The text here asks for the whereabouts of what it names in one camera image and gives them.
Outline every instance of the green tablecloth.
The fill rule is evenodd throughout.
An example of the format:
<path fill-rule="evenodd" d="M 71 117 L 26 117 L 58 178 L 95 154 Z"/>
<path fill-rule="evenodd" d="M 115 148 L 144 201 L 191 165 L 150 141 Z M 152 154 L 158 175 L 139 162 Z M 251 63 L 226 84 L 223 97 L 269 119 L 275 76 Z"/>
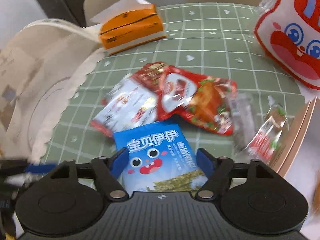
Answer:
<path fill-rule="evenodd" d="M 111 156 L 115 150 L 113 141 L 90 127 L 90 120 L 103 108 L 101 98 L 123 76 L 149 62 L 164 61 L 191 72 L 233 79 L 240 91 L 252 94 L 259 124 L 269 109 L 269 95 L 291 117 L 304 105 L 304 97 L 294 80 L 264 57 L 255 42 L 252 7 L 197 3 L 158 10 L 167 38 L 98 62 L 54 128 L 43 162 L 75 159 L 77 163 L 87 163 L 97 156 Z M 215 156 L 233 157 L 232 137 L 195 129 L 179 117 L 176 120 L 194 150 L 203 147 Z"/>

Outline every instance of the red and white cartoon bag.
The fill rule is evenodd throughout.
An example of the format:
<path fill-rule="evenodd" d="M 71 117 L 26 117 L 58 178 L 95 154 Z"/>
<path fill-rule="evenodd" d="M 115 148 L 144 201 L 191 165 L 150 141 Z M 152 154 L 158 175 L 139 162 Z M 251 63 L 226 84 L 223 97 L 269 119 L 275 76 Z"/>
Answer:
<path fill-rule="evenodd" d="M 276 0 L 266 11 L 255 35 L 267 55 L 307 87 L 320 90 L 320 0 Z"/>

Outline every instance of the cartoon rabbit ear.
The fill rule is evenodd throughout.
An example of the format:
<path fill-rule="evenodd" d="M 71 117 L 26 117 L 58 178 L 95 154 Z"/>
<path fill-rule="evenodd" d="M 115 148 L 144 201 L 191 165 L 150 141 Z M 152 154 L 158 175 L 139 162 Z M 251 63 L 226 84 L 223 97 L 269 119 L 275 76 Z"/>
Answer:
<path fill-rule="evenodd" d="M 316 9 L 316 0 L 308 0 L 308 4 L 304 9 L 303 14 L 310 19 L 315 9 Z"/>

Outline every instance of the cardboard edge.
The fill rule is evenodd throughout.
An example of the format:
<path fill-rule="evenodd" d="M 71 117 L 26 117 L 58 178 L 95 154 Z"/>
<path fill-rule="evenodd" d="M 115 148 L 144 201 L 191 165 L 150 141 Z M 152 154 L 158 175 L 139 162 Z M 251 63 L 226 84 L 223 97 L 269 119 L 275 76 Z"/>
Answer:
<path fill-rule="evenodd" d="M 320 100 L 318 98 L 315 98 L 314 100 L 312 100 L 312 102 L 310 103 L 310 106 L 308 108 L 308 111 L 306 113 L 306 116 L 304 118 L 304 121 L 302 123 L 302 126 L 300 128 L 299 133 L 297 134 L 297 137 L 293 143 L 293 146 L 287 156 L 287 158 L 285 159 L 283 165 L 281 166 L 278 174 L 284 178 L 284 176 L 286 176 L 287 172 L 289 171 L 290 167 L 292 166 L 299 150 L 300 147 L 302 145 L 302 142 L 305 138 L 305 135 L 307 133 L 310 121 L 311 121 L 311 117 L 313 115 L 314 109 L 315 109 L 315 105 L 316 103 L 320 103 Z"/>
<path fill-rule="evenodd" d="M 290 127 L 290 130 L 284 138 L 284 141 L 286 142 L 284 147 L 282 148 L 282 150 L 278 151 L 275 156 L 273 156 L 269 166 L 275 172 L 279 172 L 281 166 L 283 165 L 288 154 L 290 153 L 292 146 L 298 136 L 298 133 L 300 132 L 301 126 L 305 120 L 310 104 L 311 102 L 309 101 L 296 115 Z"/>

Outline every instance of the cartoon mouth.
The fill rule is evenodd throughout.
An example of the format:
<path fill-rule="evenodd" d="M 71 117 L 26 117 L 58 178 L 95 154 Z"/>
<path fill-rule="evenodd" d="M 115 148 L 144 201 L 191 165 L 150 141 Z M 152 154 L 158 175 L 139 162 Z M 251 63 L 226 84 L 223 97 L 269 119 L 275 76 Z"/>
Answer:
<path fill-rule="evenodd" d="M 318 73 L 313 68 L 319 65 L 319 60 L 301 52 L 285 33 L 274 31 L 270 42 L 278 57 L 296 73 L 308 79 L 319 79 Z"/>
<path fill-rule="evenodd" d="M 162 160 L 161 159 L 155 159 L 152 163 L 146 166 L 142 166 L 140 168 L 141 174 L 150 174 L 160 169 L 162 166 Z"/>

